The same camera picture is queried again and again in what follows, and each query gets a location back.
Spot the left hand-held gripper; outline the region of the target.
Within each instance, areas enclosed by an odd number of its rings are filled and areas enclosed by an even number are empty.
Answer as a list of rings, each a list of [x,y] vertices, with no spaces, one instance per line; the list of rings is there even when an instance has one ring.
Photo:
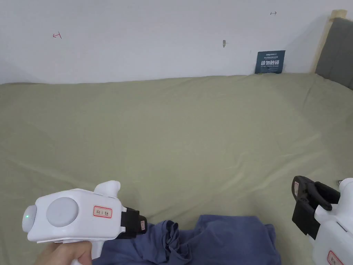
[[[97,259],[105,241],[147,233],[147,220],[118,199],[120,186],[110,180],[94,191],[75,188],[42,196],[25,210],[22,229],[36,243],[90,241],[92,259]]]

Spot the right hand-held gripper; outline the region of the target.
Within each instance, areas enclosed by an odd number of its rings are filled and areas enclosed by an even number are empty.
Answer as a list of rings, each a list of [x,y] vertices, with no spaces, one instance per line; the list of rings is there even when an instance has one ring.
[[[293,223],[310,240],[316,265],[353,263],[353,179],[335,190],[319,181],[295,176]]]

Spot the person's left hand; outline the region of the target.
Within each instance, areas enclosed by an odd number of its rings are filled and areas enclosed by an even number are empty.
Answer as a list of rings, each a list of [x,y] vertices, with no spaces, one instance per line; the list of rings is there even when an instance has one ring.
[[[35,265],[71,265],[77,260],[82,265],[92,265],[92,244],[89,241],[50,243],[38,255]]]

